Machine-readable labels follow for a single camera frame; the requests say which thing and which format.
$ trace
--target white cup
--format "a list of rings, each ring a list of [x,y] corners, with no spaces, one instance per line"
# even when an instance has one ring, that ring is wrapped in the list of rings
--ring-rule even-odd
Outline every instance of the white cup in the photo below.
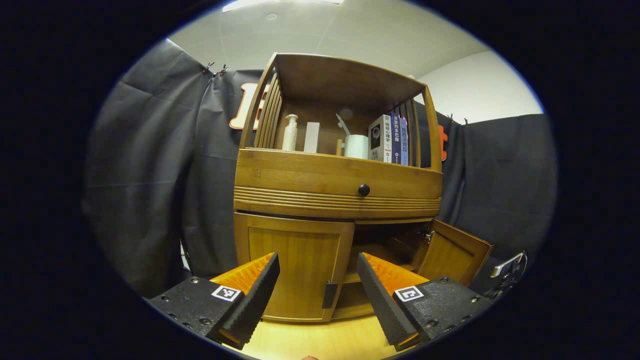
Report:
[[[344,155],[348,158],[368,159],[369,138],[364,135],[349,135],[344,140]]]

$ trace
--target black drawer knob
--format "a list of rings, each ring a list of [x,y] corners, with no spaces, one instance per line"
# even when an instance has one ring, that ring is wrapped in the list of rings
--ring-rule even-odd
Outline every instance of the black drawer knob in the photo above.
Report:
[[[369,185],[367,185],[367,184],[362,184],[358,188],[358,192],[362,196],[367,196],[369,194],[369,191],[371,191],[371,189],[369,188]]]

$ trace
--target cabinet door handle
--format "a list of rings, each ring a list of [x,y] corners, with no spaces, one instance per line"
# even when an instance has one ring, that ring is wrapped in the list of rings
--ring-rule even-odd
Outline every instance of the cabinet door handle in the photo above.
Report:
[[[362,196],[367,196],[369,194],[369,191],[371,191],[371,189],[369,188],[369,185],[367,185],[367,184],[362,184],[358,188],[358,193],[360,193],[360,195],[362,195]]]
[[[331,309],[333,307],[333,300],[335,300],[335,294],[338,292],[338,284],[335,282],[327,281],[324,286],[324,299],[322,301],[323,309]]]

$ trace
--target wooden floor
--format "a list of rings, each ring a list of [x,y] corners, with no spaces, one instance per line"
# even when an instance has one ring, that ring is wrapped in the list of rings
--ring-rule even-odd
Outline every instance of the wooden floor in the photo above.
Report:
[[[263,360],[301,360],[307,355],[318,360],[379,360],[398,354],[375,315],[330,323],[264,320],[241,352]]]

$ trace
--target wooden cabinet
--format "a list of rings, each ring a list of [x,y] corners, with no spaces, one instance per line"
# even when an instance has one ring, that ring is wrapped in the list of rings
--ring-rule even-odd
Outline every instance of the wooden cabinet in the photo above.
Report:
[[[416,95],[424,99],[428,143],[420,143]],[[342,156],[337,145],[345,133],[336,113],[344,115],[351,134],[367,136],[369,124],[391,111],[408,123],[408,165]],[[290,113],[299,116],[296,151],[283,151]],[[318,153],[301,151],[307,122],[320,123]],[[428,168],[421,167],[421,147],[430,150]],[[441,166],[438,123],[425,84],[357,61],[275,53],[247,114],[234,187],[238,261],[274,251],[280,256],[280,277],[264,318],[325,322],[372,314],[356,273],[360,252],[427,278],[443,272],[469,281],[483,250],[467,234],[458,239],[454,228],[439,231],[432,221],[440,211]],[[369,188],[365,195],[358,192],[361,185]],[[432,225],[438,235],[429,246],[424,229]]]
[[[347,267],[353,229],[352,222],[236,213],[234,231],[240,263],[278,252],[280,276],[263,317],[297,322],[330,320]],[[325,309],[328,282],[336,284],[337,292]]]

